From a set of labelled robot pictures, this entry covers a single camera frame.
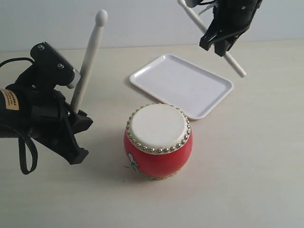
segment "drumhead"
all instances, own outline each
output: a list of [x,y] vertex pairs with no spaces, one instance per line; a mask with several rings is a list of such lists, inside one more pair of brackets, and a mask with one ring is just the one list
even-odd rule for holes
[[168,153],[182,147],[190,134],[183,112],[166,104],[142,107],[128,123],[130,140],[148,153]]

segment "black cable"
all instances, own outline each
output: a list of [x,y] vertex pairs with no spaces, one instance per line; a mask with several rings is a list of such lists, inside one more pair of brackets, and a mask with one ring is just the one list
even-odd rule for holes
[[199,6],[204,6],[204,5],[212,4],[212,3],[214,3],[214,2],[215,2],[215,0],[214,0],[214,1],[208,1],[208,2],[203,2],[203,1],[201,1],[198,5],[199,5]]
[[0,63],[0,67],[4,66],[7,63],[11,63],[11,62],[15,62],[15,61],[29,61],[32,64],[35,63],[33,59],[27,58],[27,57],[11,58],[11,59],[5,60],[2,63]]
[[[12,127],[9,127],[6,124],[0,124],[0,125],[11,129],[12,131],[18,134],[20,169],[24,175],[30,174],[37,168],[37,162],[38,162],[38,151],[34,142],[26,133],[20,132]],[[28,170],[28,165],[27,165],[25,144],[28,146],[28,149],[32,156],[32,167],[30,168],[30,170]]]

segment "cartoon decal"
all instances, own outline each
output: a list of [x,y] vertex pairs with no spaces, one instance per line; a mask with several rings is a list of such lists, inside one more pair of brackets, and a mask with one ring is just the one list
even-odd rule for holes
[[136,161],[133,158],[133,155],[131,153],[128,153],[128,157],[130,159],[131,162],[131,166],[133,167],[133,169],[138,172],[138,164],[136,163]]

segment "white drumhead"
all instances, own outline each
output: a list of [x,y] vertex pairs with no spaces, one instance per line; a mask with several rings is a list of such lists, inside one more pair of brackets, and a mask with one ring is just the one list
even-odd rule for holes
[[187,134],[188,123],[176,108],[154,104],[138,110],[130,120],[130,134],[141,146],[171,148],[181,143]]

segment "white wall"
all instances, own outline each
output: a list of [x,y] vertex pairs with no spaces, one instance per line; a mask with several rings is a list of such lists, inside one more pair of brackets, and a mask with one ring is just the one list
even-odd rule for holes
[[[241,40],[304,38],[303,7],[301,0],[264,0]],[[85,48],[99,9],[109,13],[102,47],[198,44],[201,37],[176,0],[0,0],[0,51],[41,41]],[[211,11],[203,17],[211,18]]]

